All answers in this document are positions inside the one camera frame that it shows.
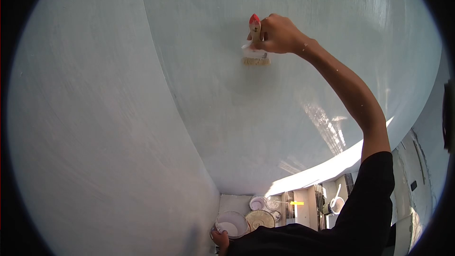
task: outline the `black shirt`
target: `black shirt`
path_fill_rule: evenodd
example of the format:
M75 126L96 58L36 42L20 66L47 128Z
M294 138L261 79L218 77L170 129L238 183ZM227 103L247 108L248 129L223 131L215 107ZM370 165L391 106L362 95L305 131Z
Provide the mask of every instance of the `black shirt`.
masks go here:
M259 228L229 244L228 255L380 255L392 220L392 154L378 152L360 165L354 188L332 229L300 224Z

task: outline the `paint bucket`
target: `paint bucket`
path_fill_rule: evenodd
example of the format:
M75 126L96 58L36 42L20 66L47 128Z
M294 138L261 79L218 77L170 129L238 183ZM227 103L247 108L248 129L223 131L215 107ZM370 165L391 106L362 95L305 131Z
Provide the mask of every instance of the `paint bucket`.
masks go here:
M245 217L236 211L229 210L218 215L212 230L219 232L226 230L230 239L236 239L244 236L248 229L249 225Z
M326 202L322 207L322 213L325 215L338 215L344 206L344 200L341 197L335 197L330 202Z
M281 207L281 196L269 196L265 206L269 210L278 210Z
M263 210L265 208L265 199L259 196L253 196L250 200L251 210Z
M281 220L281 213L277 210L274 210L270 213L273 218L275 219L275 223L279 222Z

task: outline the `sunlight on wall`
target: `sunlight on wall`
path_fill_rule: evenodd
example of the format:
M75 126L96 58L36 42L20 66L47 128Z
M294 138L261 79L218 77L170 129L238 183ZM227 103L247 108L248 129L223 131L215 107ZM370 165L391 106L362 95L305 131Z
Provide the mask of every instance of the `sunlight on wall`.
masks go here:
M385 123L387 127L393 119L394 117L391 117ZM306 188L311 185L326 181L330 178L336 177L346 168L353 166L357 161L360 160L363 144L364 140L362 139L355 145L351 146L347 150L341 152L335 157L332 157L322 164L273 182L265 196L271 196L286 191Z

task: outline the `paint can lid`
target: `paint can lid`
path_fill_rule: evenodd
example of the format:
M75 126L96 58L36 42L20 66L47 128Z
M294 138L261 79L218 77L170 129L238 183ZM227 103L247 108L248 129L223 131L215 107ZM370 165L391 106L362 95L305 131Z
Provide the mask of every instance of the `paint can lid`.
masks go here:
M267 202L265 203L265 206L269 210L277 210L281 207L281 197L280 196L269 196L267 198Z
M275 219L275 223L279 222L281 220L281 213L277 210L274 210L270 213L273 218Z
M266 210L253 210L245 216L250 225L251 231L255 231L259 226L268 228L275 227L275 219Z

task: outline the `painted wall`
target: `painted wall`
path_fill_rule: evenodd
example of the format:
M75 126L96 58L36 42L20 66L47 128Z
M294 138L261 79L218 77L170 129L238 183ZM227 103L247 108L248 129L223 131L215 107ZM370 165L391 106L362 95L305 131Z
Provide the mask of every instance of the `painted wall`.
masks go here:
M171 98L142 0L40 0L7 114L20 192L56 255L208 254L219 192Z
M441 197L449 163L449 154L444 149L441 125L444 84L449 80L449 63L446 51L443 49L435 85L413 126L425 156L433 198L433 210Z
M422 111L439 65L441 40L422 0L144 3L177 109L225 194L265 194L274 181L358 144L346 164L328 173L332 178L360 156L360 128L311 65L286 54L269 67L242 66L251 14L290 17L355 71L391 120L392 148ZM323 181L324 174L301 181Z

